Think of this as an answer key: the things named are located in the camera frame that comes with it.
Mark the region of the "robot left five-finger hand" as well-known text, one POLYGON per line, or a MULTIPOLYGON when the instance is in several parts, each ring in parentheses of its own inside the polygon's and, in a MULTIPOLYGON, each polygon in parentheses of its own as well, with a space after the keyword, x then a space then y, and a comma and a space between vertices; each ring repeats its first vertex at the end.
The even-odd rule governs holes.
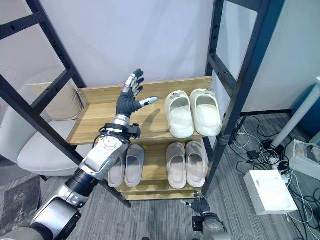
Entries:
POLYGON ((112 121, 113 124, 125 127, 129 126, 133 113, 159 100, 157 96, 149 96, 142 100, 136 100, 136 97, 144 88, 141 86, 141 83, 144 81, 143 75, 144 72, 138 68, 125 81, 116 102, 116 114, 112 121))

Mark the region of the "robot right five-finger hand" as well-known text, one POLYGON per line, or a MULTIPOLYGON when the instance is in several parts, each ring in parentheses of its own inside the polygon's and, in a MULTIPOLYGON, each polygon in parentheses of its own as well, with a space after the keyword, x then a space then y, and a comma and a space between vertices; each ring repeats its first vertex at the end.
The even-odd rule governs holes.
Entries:
POLYGON ((193 196, 195 197, 195 200, 193 202, 188 202, 181 199, 180 203, 188 208, 191 208, 201 216, 211 212, 210 205, 201 192, 195 190, 193 196))

